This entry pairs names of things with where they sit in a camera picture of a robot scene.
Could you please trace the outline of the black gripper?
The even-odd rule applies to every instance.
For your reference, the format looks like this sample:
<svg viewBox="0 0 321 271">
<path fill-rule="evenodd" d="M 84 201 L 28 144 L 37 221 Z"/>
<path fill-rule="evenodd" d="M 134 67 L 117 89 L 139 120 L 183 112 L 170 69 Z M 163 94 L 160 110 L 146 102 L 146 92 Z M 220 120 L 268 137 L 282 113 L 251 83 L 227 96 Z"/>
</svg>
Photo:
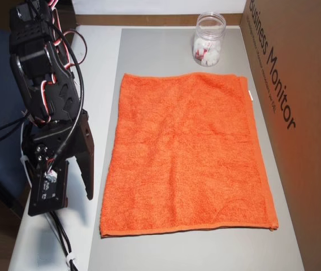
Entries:
<svg viewBox="0 0 321 271">
<path fill-rule="evenodd" d="M 53 167 L 57 167 L 62 160 L 75 157 L 85 185 L 86 196 L 92 200 L 94 193 L 94 141 L 88 119 L 88 112 L 82 110 L 75 128 L 71 124 L 58 123 L 36 129 L 33 133 L 32 123 L 23 126 L 21 162 L 27 172 L 34 172 L 38 165 L 48 165 L 61 144 L 65 143 L 65 147 L 58 154 Z"/>
</svg>

